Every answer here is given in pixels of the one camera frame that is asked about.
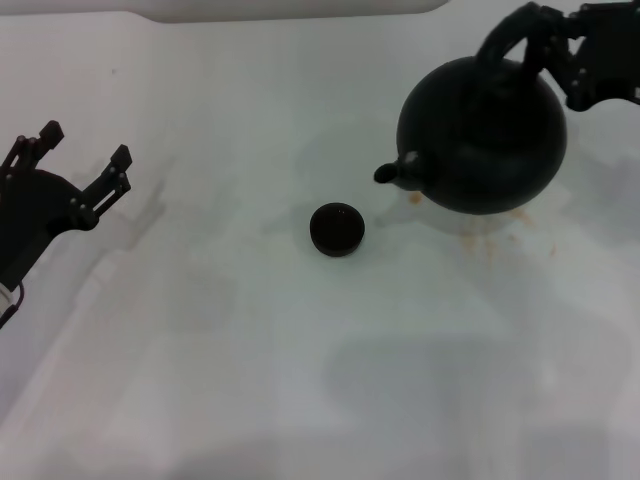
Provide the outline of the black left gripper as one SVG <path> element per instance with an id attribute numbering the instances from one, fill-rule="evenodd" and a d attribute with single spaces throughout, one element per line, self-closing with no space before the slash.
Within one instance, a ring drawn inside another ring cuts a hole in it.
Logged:
<path id="1" fill-rule="evenodd" d="M 18 136 L 1 164 L 1 173 L 10 176 L 1 194 L 1 284 L 8 289 L 18 286 L 55 237 L 94 229 L 131 190 L 127 170 L 132 157 L 124 144 L 84 190 L 58 175 L 34 170 L 63 138 L 60 124 L 50 120 L 38 137 Z"/>

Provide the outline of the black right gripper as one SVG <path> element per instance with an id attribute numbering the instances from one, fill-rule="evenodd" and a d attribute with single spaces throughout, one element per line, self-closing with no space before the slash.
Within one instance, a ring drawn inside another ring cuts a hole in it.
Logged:
<path id="1" fill-rule="evenodd" d="M 539 9 L 544 68 L 566 96 L 566 106 L 588 110 L 607 100 L 639 103 L 639 3 L 584 4 L 575 14 L 549 6 Z M 568 40 L 583 41 L 575 56 Z"/>

